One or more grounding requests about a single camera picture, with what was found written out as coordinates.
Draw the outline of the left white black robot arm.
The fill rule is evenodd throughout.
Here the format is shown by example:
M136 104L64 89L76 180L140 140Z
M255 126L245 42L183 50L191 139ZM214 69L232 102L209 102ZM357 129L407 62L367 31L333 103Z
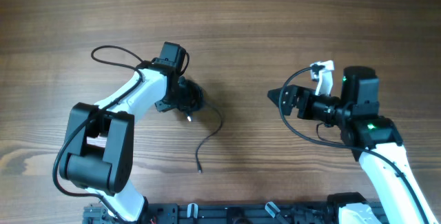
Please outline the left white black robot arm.
M130 181L134 126L151 107L176 109L189 119L202 108L202 89L183 76L188 65L185 48L166 42L158 57L132 67L133 77L114 94L93 105L77 103L52 169L58 191L76 196L61 186L65 179L83 189L81 197L98 198L113 223L156 223Z

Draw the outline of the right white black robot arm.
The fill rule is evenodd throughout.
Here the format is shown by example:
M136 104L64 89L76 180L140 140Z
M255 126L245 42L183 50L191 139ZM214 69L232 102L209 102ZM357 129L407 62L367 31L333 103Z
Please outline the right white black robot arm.
M374 186L390 223L436 223L411 171L396 125L379 113L380 80L376 71L364 66L346 67L340 97L330 95L332 85L331 68L313 63L295 72L282 87L269 90L267 96L295 135L317 145L351 150ZM300 133L286 119L294 108L299 119L338 127L341 143Z

